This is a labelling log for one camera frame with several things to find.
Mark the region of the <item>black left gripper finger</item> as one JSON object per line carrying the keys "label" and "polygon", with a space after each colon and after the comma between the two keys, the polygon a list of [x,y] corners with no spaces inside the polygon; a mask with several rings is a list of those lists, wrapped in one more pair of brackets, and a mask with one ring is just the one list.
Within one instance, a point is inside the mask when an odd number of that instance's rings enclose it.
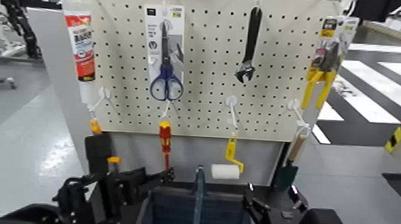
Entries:
{"label": "black left gripper finger", "polygon": [[175,179],[174,170],[164,170],[157,174],[150,174],[145,176],[145,182],[143,184],[143,192],[147,193],[159,186],[163,186],[166,183],[172,182]]}

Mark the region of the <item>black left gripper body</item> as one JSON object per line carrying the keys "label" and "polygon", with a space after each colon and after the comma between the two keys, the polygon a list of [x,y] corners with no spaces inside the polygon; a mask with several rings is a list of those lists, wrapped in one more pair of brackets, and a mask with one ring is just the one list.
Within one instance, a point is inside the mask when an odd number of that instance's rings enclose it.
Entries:
{"label": "black left gripper body", "polygon": [[[137,187],[145,181],[146,169],[126,172],[99,172],[82,177],[67,178],[56,196],[63,224],[117,224],[121,219],[123,205],[133,204]],[[101,193],[104,220],[97,221],[92,202],[86,199],[88,186],[96,184]]]}

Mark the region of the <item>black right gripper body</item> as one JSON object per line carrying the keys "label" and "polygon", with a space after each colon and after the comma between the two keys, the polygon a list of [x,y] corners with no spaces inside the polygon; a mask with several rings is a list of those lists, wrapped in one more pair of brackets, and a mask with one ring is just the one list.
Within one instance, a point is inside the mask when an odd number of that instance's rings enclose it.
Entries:
{"label": "black right gripper body", "polygon": [[254,197],[269,207],[267,224],[300,224],[308,203],[297,187],[291,185],[282,192],[266,186],[253,187]]}

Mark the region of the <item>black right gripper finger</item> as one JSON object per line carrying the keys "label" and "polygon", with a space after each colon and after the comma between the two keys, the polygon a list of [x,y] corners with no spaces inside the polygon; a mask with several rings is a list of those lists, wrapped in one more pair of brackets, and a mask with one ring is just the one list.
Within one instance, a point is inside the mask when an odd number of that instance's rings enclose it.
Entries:
{"label": "black right gripper finger", "polygon": [[243,207],[255,224],[267,224],[269,207],[254,197],[254,187],[248,183],[243,195]]}

